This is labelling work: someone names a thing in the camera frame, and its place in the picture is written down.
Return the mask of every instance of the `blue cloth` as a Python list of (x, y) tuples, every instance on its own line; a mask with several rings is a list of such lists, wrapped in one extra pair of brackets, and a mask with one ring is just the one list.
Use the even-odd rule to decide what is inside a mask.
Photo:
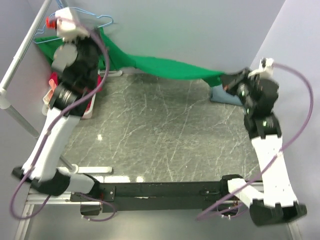
[(226, 93), (222, 85), (214, 86), (211, 88), (210, 101), (221, 104), (242, 106), (240, 99), (237, 96), (232, 96)]

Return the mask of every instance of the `black metal bar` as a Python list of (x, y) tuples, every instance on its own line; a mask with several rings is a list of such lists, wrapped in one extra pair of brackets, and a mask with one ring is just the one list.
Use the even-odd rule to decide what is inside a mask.
[[(227, 177), (239, 176), (227, 175), (221, 181), (101, 183), (100, 188), (103, 200), (112, 202), (118, 211), (203, 210), (228, 194)], [(70, 201), (89, 202), (77, 193), (71, 194)], [(226, 203), (227, 206), (232, 204), (232, 201)], [(103, 213), (111, 211), (109, 206), (103, 205)]]

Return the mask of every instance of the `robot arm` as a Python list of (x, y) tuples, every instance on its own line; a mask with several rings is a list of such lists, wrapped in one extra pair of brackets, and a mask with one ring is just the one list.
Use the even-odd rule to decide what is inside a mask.
[[(271, 159), (276, 161), (262, 174), (263, 193), (248, 186), (235, 196), (250, 210), (251, 219), (258, 225), (292, 221), (305, 214), (305, 205), (298, 204), (287, 173), (283, 153), (283, 137), (279, 121), (272, 112), (278, 99), (278, 84), (272, 80), (273, 59), (264, 58), (259, 68), (244, 69), (232, 78), (222, 78), (224, 90), (237, 95), (244, 107), (244, 125), (256, 152), (260, 170), (263, 171)], [(244, 186), (243, 178), (227, 181), (231, 193)]]
[[(63, 8), (55, 13), (56, 17), (75, 20), (72, 9)], [(97, 86), (98, 62), (101, 54), (99, 47), (83, 28), (65, 20), (47, 22), (48, 27), (56, 28), (63, 45), (54, 54), (51, 68), (58, 74), (58, 86), (49, 102), (50, 109), (37, 140), (37, 143), (25, 164), (16, 167), (12, 174), (22, 179), (30, 170), (32, 162), (43, 138), (48, 135), (27, 182), (39, 193), (59, 196), (63, 192), (80, 192), (98, 199), (101, 195), (99, 182), (86, 174), (70, 174), (57, 169), (60, 155), (68, 139), (84, 115), (90, 99), (73, 108), (56, 123), (51, 132), (47, 129), (61, 111), (82, 98)]]

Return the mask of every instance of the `red cap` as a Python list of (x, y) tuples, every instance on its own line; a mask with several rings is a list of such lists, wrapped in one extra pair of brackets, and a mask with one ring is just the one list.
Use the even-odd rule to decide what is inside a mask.
[(57, 28), (57, 21), (50, 19), (50, 17), (46, 18), (45, 24), (48, 29), (56, 29)]

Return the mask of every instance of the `black base frame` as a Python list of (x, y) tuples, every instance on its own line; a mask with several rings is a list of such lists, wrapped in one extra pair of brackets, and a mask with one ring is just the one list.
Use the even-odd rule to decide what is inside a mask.
[[(100, 188), (103, 200), (112, 202), (118, 211), (204, 210), (229, 193), (227, 181), (232, 178), (241, 176), (223, 176), (220, 181), (101, 183)], [(227, 206), (233, 205), (237, 198), (230, 200)], [(89, 202), (77, 193), (71, 195), (70, 201)], [(103, 205), (103, 213), (111, 211), (110, 207)]]
[[(100, 183), (101, 199), (112, 203), (118, 211), (204, 210), (229, 193), (228, 180), (234, 178), (242, 177), (232, 174), (223, 176), (220, 181)], [(71, 194), (70, 201), (90, 202), (77, 193)], [(234, 206), (237, 201), (234, 196), (214, 211)], [(106, 204), (80, 206), (83, 216), (97, 216), (101, 210), (103, 213), (112, 212)], [(281, 207), (280, 204), (267, 207), (263, 200), (253, 199), (249, 213), (256, 226), (265, 226), (295, 221), (307, 214), (307, 208), (297, 202), (291, 207)]]

